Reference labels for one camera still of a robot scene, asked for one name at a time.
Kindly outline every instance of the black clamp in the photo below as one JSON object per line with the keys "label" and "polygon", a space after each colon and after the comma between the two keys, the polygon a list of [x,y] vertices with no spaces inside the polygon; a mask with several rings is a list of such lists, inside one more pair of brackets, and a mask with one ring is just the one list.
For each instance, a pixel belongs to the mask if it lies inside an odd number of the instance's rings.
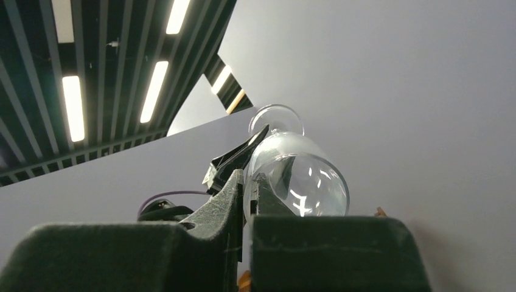
{"label": "black clamp", "polygon": [[235,169],[244,169],[256,147],[265,139],[269,132],[269,125],[265,125],[259,132],[252,135],[246,142],[237,148],[214,158],[203,179],[210,195],[216,195],[226,184]]}

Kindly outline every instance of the glass flask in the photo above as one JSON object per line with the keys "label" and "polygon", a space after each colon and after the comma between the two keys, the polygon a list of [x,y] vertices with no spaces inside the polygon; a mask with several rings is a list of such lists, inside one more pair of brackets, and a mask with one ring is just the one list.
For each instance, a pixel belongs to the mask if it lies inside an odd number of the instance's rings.
{"label": "glass flask", "polygon": [[[257,214],[277,213],[259,203],[266,193],[274,197],[276,205],[297,216],[346,215],[346,181],[319,146],[304,136],[297,113],[284,105],[265,106],[251,119],[249,134],[267,124],[269,136],[253,152],[246,173],[246,219],[250,219],[251,209]],[[259,181],[266,182],[268,192],[257,187]]]}

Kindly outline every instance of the gray wall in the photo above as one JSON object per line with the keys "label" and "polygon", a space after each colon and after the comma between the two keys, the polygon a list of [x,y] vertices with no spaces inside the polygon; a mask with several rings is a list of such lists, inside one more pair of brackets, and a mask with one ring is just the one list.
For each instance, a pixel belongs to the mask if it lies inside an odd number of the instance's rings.
{"label": "gray wall", "polygon": [[[136,221],[145,199],[201,185],[212,158],[247,140],[254,108],[176,135],[0,188],[0,266],[36,224],[51,221]],[[202,195],[169,197],[193,209]]]}
{"label": "gray wall", "polygon": [[408,225],[436,291],[514,291],[515,25],[514,0],[239,0],[219,54],[298,111],[351,214]]}

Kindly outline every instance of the ceiling light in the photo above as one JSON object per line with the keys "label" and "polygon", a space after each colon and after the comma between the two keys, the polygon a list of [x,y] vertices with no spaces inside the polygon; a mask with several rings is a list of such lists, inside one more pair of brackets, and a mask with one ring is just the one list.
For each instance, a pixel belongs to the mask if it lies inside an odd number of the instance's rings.
{"label": "ceiling light", "polygon": [[52,0],[55,30],[58,43],[74,42],[74,25],[72,23],[72,4],[70,0]]}
{"label": "ceiling light", "polygon": [[217,94],[220,91],[222,85],[224,85],[224,82],[226,82],[230,74],[231,68],[226,65],[211,88],[211,92],[213,92],[213,94]]}
{"label": "ceiling light", "polygon": [[174,0],[172,11],[170,12],[169,23],[167,24],[167,34],[176,35],[183,25],[184,15],[190,0]]}
{"label": "ceiling light", "polygon": [[147,96],[145,98],[144,109],[140,117],[140,123],[146,123],[152,117],[152,112],[154,112],[154,107],[156,106],[156,101],[158,100],[159,91],[161,90],[161,85],[163,84],[168,66],[168,61],[161,61],[157,62],[154,67],[154,72],[152,73]]}
{"label": "ceiling light", "polygon": [[63,77],[64,102],[72,142],[84,140],[84,120],[78,76]]}
{"label": "ceiling light", "polygon": [[242,98],[244,96],[245,96],[245,91],[243,89],[241,89],[240,92],[237,94],[237,97],[235,97],[235,99],[229,105],[229,108],[226,110],[226,113],[231,114],[235,110],[237,105],[239,105],[240,101],[242,100]]}

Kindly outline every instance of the black plastic mount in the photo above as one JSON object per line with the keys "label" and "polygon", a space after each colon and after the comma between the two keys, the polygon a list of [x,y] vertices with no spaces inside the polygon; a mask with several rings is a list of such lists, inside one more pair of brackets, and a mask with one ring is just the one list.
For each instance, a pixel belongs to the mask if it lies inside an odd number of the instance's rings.
{"label": "black plastic mount", "polygon": [[396,219],[258,215],[252,238],[253,291],[431,291]]}
{"label": "black plastic mount", "polygon": [[242,258],[242,170],[180,223],[33,228],[0,275],[0,291],[236,291]]}

